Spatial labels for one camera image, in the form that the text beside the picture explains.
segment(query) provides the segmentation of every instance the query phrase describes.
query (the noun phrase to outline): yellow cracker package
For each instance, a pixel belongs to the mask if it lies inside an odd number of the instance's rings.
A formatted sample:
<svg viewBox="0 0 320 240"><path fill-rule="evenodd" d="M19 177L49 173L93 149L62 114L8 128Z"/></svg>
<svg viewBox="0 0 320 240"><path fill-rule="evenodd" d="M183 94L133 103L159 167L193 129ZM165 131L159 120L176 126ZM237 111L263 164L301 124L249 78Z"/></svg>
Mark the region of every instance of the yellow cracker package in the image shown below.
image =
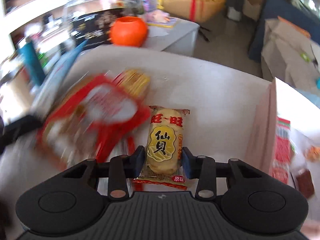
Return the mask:
<svg viewBox="0 0 320 240"><path fill-rule="evenodd" d="M186 190L181 167L182 138L187 109L153 109L146 147L146 161L136 183L162 184Z"/></svg>

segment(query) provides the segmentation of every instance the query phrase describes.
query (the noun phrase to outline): red ribbon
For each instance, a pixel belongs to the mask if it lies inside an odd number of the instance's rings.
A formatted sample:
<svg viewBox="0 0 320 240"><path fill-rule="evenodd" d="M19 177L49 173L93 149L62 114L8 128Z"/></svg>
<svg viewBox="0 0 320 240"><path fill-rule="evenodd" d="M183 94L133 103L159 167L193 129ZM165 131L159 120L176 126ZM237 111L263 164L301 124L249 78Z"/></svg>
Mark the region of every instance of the red ribbon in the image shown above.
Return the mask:
<svg viewBox="0 0 320 240"><path fill-rule="evenodd" d="M203 0L201 0L201 15L203 11ZM191 8L190 8L190 21L195 21L195 16L196 16L196 0L191 1Z"/></svg>

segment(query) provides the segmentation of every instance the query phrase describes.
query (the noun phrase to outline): rice cracker package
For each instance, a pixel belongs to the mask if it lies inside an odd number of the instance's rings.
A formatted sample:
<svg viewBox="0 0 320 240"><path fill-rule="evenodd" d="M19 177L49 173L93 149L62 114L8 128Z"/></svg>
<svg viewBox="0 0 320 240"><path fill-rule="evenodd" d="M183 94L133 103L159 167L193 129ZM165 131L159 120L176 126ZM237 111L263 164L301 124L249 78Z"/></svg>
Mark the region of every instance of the rice cracker package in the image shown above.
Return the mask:
<svg viewBox="0 0 320 240"><path fill-rule="evenodd" d="M105 75L75 84L48 116L37 138L38 152L61 169L87 158L104 162L121 137L144 123L150 109Z"/></svg>
<svg viewBox="0 0 320 240"><path fill-rule="evenodd" d="M187 109L153 109L146 161L136 183L162 184L186 190L182 158L182 137Z"/></svg>

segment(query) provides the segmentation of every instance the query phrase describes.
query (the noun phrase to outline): circular pad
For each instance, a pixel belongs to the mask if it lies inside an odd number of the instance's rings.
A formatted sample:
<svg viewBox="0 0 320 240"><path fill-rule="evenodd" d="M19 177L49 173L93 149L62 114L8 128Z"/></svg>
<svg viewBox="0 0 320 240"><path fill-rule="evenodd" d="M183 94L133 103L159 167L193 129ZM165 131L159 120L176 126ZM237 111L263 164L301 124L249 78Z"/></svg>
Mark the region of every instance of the circular pad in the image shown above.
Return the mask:
<svg viewBox="0 0 320 240"><path fill-rule="evenodd" d="M50 192L42 196L39 206L50 213L61 213L71 209L76 204L76 197L69 192Z"/></svg>
<svg viewBox="0 0 320 240"><path fill-rule="evenodd" d="M238 227L256 234L284 234L301 226L308 202L300 192L272 178L244 179L222 197L221 209Z"/></svg>
<svg viewBox="0 0 320 240"><path fill-rule="evenodd" d="M102 196L85 183L53 179L25 192L17 201L16 213L31 231L56 236L90 226L103 208Z"/></svg>
<svg viewBox="0 0 320 240"><path fill-rule="evenodd" d="M285 199L280 194L272 191L259 191L248 198L250 206L262 212L276 212L285 205Z"/></svg>

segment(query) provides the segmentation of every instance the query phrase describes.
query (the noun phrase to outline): yellow snack package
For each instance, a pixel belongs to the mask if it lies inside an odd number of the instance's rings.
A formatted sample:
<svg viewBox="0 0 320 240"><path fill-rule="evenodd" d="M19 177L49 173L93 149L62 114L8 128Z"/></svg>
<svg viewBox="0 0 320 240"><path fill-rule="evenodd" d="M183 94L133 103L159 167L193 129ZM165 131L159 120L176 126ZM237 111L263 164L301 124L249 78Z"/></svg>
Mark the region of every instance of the yellow snack package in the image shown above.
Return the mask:
<svg viewBox="0 0 320 240"><path fill-rule="evenodd" d="M122 87L129 95L144 100L150 86L150 77L137 69L127 69L114 80L117 86Z"/></svg>
<svg viewBox="0 0 320 240"><path fill-rule="evenodd" d="M153 109L146 160L136 183L162 184L186 190L181 167L182 138L187 109Z"/></svg>

